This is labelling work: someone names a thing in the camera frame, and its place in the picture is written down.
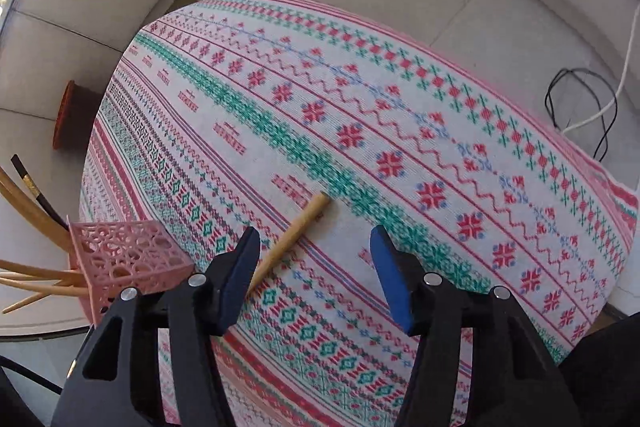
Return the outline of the bamboo chopstick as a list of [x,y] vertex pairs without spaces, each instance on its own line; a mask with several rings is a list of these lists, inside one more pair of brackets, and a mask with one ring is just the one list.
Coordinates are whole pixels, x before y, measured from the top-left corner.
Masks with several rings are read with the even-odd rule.
[[253,277],[250,280],[250,286],[247,288],[247,296],[262,283],[268,273],[280,262],[284,254],[306,233],[330,202],[330,196],[324,192],[314,194],[314,196],[311,197],[311,200],[290,223],[290,226],[280,236],[280,239],[277,240],[265,257],[259,261]]
[[77,286],[60,286],[60,285],[40,285],[30,282],[21,282],[16,280],[6,279],[1,277],[0,284],[9,286],[22,291],[33,291],[34,293],[44,295],[58,295],[58,296],[70,296],[70,297],[85,297],[89,295],[89,289],[87,287]]
[[9,314],[12,313],[14,311],[17,311],[19,309],[25,308],[27,306],[32,305],[33,303],[38,303],[38,301],[47,298],[49,296],[54,296],[54,295],[58,295],[58,291],[51,291],[51,289],[49,289],[48,291],[37,291],[36,293],[33,293],[31,296],[26,297],[20,301],[17,301],[16,303],[12,303],[12,305],[9,305],[5,308],[2,309],[1,313],[2,314]]
[[58,225],[33,202],[3,169],[0,171],[0,191],[4,199],[38,232],[50,239],[62,251],[71,254],[74,251],[74,245],[70,232]]
[[82,282],[84,280],[84,276],[77,271],[38,268],[6,260],[0,261],[0,268],[2,277],[17,281],[69,280]]

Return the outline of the black chopstick gold band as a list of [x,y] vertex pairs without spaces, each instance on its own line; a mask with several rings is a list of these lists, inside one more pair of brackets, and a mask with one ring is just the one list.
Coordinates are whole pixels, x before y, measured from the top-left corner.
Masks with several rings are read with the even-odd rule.
[[32,179],[27,169],[25,168],[24,164],[22,163],[20,156],[18,156],[17,154],[14,154],[11,157],[11,164],[14,167],[15,171],[17,172],[18,176],[21,178],[21,180],[27,187],[27,190],[30,192],[30,194],[32,194],[32,196],[35,197],[35,200],[36,202],[38,202],[38,205],[41,207],[41,209],[45,213],[47,213],[47,215],[53,221],[55,221],[58,225],[61,225],[61,227],[64,230],[68,230],[68,225],[66,225],[62,217],[55,211],[55,209],[52,207],[50,202],[47,200],[47,197],[44,196],[42,192],[39,190],[39,187],[35,184],[34,180]]

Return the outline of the pink plastic utensil basket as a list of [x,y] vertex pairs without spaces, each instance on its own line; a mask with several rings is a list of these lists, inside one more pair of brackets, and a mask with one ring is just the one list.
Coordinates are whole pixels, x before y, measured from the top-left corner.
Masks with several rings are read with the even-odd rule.
[[70,222],[68,229],[75,248],[70,266],[84,274],[88,295],[80,303],[93,325],[123,289],[168,291],[194,272],[189,255],[158,221]]

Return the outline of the embroidered patterned tablecloth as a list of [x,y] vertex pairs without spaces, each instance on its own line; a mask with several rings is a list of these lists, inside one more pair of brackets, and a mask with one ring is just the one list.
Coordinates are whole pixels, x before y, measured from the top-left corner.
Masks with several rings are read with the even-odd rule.
[[637,228],[634,190],[489,84],[314,0],[204,0],[134,36],[92,130],[79,216],[155,219],[205,268],[331,204],[214,342],[241,426],[390,426],[418,343],[369,251],[512,291],[553,360],[589,331]]

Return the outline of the red-rimmed brown trash bin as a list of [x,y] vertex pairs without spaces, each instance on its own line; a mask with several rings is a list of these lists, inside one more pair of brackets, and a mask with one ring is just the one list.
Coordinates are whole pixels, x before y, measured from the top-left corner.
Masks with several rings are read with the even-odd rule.
[[87,150],[103,94],[70,80],[61,98],[52,138],[53,150]]

